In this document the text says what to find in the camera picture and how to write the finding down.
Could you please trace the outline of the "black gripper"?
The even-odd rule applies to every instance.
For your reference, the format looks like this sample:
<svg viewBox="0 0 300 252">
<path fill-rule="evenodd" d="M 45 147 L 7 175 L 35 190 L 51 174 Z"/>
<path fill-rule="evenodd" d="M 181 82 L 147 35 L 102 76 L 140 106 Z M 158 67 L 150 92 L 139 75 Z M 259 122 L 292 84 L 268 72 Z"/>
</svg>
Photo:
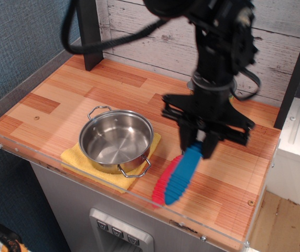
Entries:
<svg viewBox="0 0 300 252">
<path fill-rule="evenodd" d="M 219 140 L 246 145 L 255 123 L 229 102 L 229 90 L 195 88 L 194 94 L 165 94 L 163 116 L 177 122 L 180 148 L 184 153 L 203 131 L 202 157 L 209 159 Z"/>
</svg>

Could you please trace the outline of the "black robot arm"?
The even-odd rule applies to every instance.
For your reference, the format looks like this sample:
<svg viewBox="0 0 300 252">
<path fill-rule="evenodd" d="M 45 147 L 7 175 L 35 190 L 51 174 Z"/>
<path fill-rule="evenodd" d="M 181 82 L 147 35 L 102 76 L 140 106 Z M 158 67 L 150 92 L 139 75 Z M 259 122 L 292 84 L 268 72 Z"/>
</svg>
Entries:
<svg viewBox="0 0 300 252">
<path fill-rule="evenodd" d="M 254 6 L 251 1 L 145 1 L 154 15 L 164 20 L 186 17 L 195 26 L 198 62 L 192 94 L 166 94 L 163 116 L 179 126 L 180 147 L 186 151 L 205 133 L 204 159 L 211 157 L 219 141 L 246 145 L 254 122 L 230 103 L 238 73 L 256 84 L 259 78 L 247 70 L 257 48 L 251 33 Z"/>
</svg>

